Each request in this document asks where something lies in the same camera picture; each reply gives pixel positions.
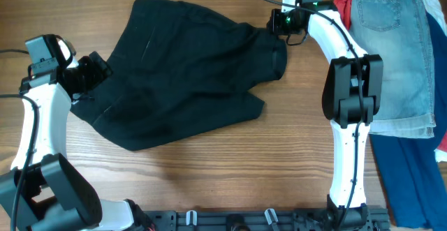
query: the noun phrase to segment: dark blue fabric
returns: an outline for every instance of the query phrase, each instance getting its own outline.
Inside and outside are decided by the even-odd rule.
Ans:
[[[447,192],[434,159],[447,129],[447,37],[427,14],[434,54],[434,115],[427,140],[371,135],[388,201],[397,226],[447,230]]]

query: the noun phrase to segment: wooden surface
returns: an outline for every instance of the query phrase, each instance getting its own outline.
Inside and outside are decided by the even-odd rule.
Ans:
[[[0,49],[55,33],[78,56],[107,59],[134,0],[0,0]],[[237,21],[264,27],[273,5],[261,0],[183,0]],[[446,0],[441,0],[446,7]],[[101,198],[135,200],[143,209],[186,211],[324,207],[332,182],[333,143],[321,109],[328,63],[314,40],[288,50],[284,77],[252,91],[266,102],[262,116],[162,147],[130,152],[103,139],[70,114],[68,159]],[[0,54],[0,94],[16,93],[28,56]],[[22,129],[22,102],[0,101],[0,172],[9,171]],[[447,181],[447,166],[441,166]],[[370,147],[365,190],[369,205],[386,206]],[[0,213],[0,230],[9,218]]]

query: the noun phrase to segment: red cloth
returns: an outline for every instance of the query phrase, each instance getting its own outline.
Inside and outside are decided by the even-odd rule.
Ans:
[[[444,138],[442,139],[438,149],[447,152],[447,133],[444,135]]]
[[[342,22],[346,29],[351,27],[351,3],[352,0],[334,0],[334,4],[336,5],[338,12],[340,12]]]

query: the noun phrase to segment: table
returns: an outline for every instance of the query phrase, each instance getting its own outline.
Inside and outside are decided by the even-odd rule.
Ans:
[[[0,49],[24,49],[26,39],[55,33],[78,57],[110,56],[134,0],[0,0]],[[236,22],[264,27],[273,5],[261,0],[183,0]],[[324,207],[332,183],[333,139],[321,109],[328,63],[313,39],[288,49],[280,81],[253,94],[266,106],[257,120],[203,133],[162,147],[130,152],[68,116],[68,159],[107,200],[132,199],[146,210],[277,210]],[[0,94],[16,93],[29,57],[0,55]],[[9,171],[19,146],[23,107],[0,100],[0,172]],[[365,158],[368,205],[386,207],[372,150]],[[447,181],[447,165],[440,166]],[[0,213],[0,230],[9,217]]]

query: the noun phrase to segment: blue cloth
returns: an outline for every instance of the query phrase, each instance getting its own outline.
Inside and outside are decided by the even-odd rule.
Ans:
[[[379,112],[371,134],[430,138],[434,121],[434,59],[423,0],[353,0],[354,40],[383,59]]]
[[[447,129],[447,37],[427,14],[432,37],[437,127],[431,139],[370,135],[397,226],[447,230],[447,192],[434,159]]]

